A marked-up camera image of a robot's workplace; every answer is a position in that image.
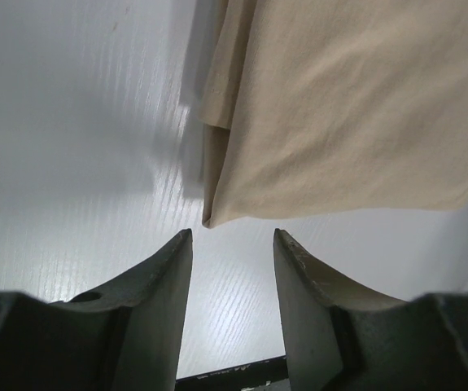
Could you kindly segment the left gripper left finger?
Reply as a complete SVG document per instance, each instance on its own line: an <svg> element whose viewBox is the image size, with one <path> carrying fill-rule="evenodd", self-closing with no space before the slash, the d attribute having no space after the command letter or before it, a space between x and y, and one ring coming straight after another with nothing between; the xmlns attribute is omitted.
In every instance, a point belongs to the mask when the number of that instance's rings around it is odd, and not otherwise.
<svg viewBox="0 0 468 391"><path fill-rule="evenodd" d="M70 301L0 291L0 390L172 390L192 233Z"/></svg>

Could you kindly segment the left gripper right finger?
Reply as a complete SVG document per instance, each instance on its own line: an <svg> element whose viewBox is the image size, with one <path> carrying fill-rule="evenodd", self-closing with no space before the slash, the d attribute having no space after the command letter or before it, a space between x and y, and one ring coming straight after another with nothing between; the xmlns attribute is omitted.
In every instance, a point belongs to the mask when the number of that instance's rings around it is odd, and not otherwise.
<svg viewBox="0 0 468 391"><path fill-rule="evenodd" d="M468 390L468 293L402 301L276 230L273 257L294 390Z"/></svg>

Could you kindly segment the beige t shirt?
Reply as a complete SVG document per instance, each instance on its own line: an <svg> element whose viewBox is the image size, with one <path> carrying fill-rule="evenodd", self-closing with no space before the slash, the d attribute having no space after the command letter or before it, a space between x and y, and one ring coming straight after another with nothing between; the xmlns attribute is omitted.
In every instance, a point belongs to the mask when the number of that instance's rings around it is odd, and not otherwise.
<svg viewBox="0 0 468 391"><path fill-rule="evenodd" d="M468 199L468 1L220 1L203 224Z"/></svg>

